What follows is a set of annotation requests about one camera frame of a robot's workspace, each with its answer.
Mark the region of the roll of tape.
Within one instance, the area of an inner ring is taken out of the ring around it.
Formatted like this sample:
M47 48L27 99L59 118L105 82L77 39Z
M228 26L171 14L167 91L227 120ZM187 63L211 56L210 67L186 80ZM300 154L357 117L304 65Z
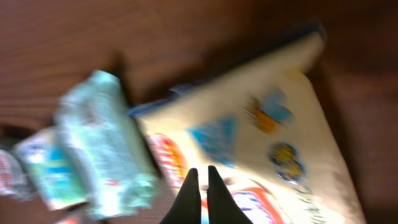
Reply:
M1 137L1 196L28 201L34 188L14 150L14 139Z

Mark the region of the green wet wipes pack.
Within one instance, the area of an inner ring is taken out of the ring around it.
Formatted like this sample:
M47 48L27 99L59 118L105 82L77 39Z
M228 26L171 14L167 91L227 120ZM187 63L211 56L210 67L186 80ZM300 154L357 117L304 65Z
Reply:
M95 70L60 100L60 142L81 175L95 220L151 208L159 179L119 79Z

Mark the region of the small green wipes pack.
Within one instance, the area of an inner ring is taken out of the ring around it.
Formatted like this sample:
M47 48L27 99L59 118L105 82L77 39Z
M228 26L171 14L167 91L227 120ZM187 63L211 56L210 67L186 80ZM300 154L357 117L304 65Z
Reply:
M86 202L80 177L54 127L42 129L17 143L13 152L49 210Z

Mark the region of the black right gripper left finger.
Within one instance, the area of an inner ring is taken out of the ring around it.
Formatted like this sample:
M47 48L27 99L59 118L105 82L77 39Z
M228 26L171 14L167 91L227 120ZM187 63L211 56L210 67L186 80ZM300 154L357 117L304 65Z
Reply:
M200 224L201 196L198 184L198 171L191 168L173 204L160 224Z

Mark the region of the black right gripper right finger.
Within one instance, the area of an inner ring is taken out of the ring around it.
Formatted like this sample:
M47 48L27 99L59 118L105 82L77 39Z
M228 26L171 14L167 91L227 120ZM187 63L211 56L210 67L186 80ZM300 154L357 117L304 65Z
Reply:
M208 166L207 204L210 224L252 224L237 206L215 166Z

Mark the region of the orange tissue pack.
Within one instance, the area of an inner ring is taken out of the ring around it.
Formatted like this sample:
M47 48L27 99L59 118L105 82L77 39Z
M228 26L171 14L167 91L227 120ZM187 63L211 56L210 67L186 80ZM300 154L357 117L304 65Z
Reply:
M80 224L81 223L81 217L79 215L69 215L67 217L64 217L63 219L55 222L54 224Z

